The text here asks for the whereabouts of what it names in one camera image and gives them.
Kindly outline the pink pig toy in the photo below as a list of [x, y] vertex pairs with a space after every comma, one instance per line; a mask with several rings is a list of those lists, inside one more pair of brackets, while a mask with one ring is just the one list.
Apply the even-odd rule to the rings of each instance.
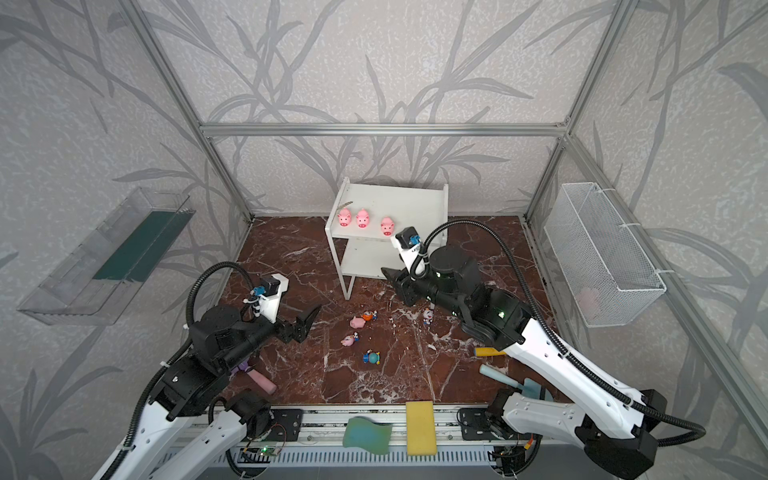
[[344, 207], [337, 214], [338, 225], [341, 227], [348, 227], [352, 223], [351, 211]]
[[366, 321], [362, 317], [354, 317], [349, 325], [353, 329], [362, 329], [366, 325]]
[[384, 217], [381, 220], [380, 228], [384, 236], [390, 237], [394, 234], [395, 223], [390, 217]]
[[359, 228], [367, 228], [370, 224], [370, 214], [367, 210], [361, 209], [355, 216], [356, 224]]

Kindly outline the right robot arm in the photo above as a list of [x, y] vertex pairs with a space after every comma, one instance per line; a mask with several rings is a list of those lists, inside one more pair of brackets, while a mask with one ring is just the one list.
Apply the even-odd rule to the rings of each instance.
[[427, 300], [446, 310], [464, 333], [525, 364], [567, 397], [565, 403], [531, 398], [519, 387], [499, 393], [486, 410], [496, 435], [530, 433], [569, 443], [620, 479], [645, 473], [659, 449], [705, 436], [702, 425], [667, 414], [659, 392], [616, 380], [562, 340], [542, 319], [520, 270], [523, 300], [486, 284], [463, 249], [433, 249], [433, 240], [455, 224], [445, 222], [425, 238], [412, 226], [388, 232], [403, 265], [381, 272], [405, 305]]

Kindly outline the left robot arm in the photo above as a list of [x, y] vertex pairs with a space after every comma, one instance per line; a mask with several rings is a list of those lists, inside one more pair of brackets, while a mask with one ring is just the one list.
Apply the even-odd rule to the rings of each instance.
[[[231, 269], [250, 291], [241, 307], [219, 305], [200, 319], [195, 302], [205, 281]], [[279, 427], [268, 400], [252, 390], [222, 395], [232, 372], [271, 339], [306, 340], [319, 315], [313, 306], [292, 322], [279, 318], [288, 280], [271, 274], [253, 281], [236, 262], [219, 262], [193, 283], [186, 301], [188, 337], [142, 391], [128, 431], [97, 471], [98, 479], [194, 479], [241, 441], [262, 439]]]

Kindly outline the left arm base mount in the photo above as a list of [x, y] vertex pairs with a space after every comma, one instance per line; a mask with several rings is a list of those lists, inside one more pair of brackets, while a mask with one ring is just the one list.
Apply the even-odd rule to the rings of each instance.
[[240, 417], [240, 423], [246, 426], [245, 438], [253, 441], [295, 442], [304, 416], [302, 409], [274, 409], [267, 399], [251, 390], [230, 398], [226, 410]]

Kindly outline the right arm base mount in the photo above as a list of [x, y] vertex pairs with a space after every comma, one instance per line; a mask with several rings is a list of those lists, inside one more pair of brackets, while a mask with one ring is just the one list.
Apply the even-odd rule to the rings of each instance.
[[500, 417], [491, 415], [486, 408], [460, 408], [457, 422], [462, 439], [466, 441], [514, 440], [518, 433]]

